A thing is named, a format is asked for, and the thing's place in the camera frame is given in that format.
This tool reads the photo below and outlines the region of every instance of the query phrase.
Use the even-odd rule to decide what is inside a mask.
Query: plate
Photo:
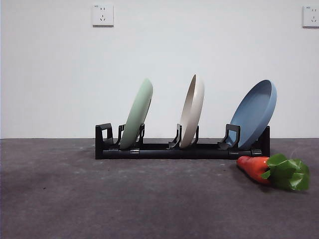
[[[148,114],[153,95],[153,85],[145,79],[136,95],[123,131],[120,149],[127,149],[135,142],[139,134],[140,125],[144,123]]]
[[[248,149],[267,127],[277,101],[275,85],[269,80],[256,84],[238,106],[231,124],[240,126],[238,148]],[[229,132],[226,143],[232,144],[236,133]]]
[[[180,118],[182,125],[180,148],[189,146],[194,138],[203,106],[204,92],[204,83],[200,79],[196,79],[196,75],[194,75]]]

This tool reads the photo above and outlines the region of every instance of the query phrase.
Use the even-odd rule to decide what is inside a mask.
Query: green plate
[[[148,114],[152,95],[153,85],[149,79],[145,79],[131,107],[122,135],[120,149],[127,149],[136,142],[140,125],[144,123]]]

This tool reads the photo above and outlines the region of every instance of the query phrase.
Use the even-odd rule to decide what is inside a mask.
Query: rack base
[[[197,143],[198,131],[192,145],[179,148],[182,126],[177,124],[176,137],[168,143],[144,143],[145,125],[140,126],[139,140],[129,149],[120,150],[122,131],[125,125],[119,126],[119,136],[113,141],[110,123],[95,127],[95,159],[237,159],[240,156],[270,156],[270,127],[267,126],[258,140],[248,149],[239,149],[240,126],[227,124],[226,134],[216,144]],[[107,138],[103,139],[102,131],[107,130]],[[229,131],[236,132],[236,140],[232,145],[226,144]]]

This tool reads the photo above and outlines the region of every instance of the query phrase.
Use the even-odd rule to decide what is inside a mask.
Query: outlet cover plate
[[[113,4],[95,4],[92,6],[93,26],[114,26],[114,6]]]
[[[319,27],[319,5],[304,6],[303,27]]]

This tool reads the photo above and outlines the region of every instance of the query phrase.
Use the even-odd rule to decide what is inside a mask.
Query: toy carrot
[[[237,165],[255,181],[286,190],[306,190],[309,169],[300,159],[288,160],[283,154],[271,157],[241,156]]]

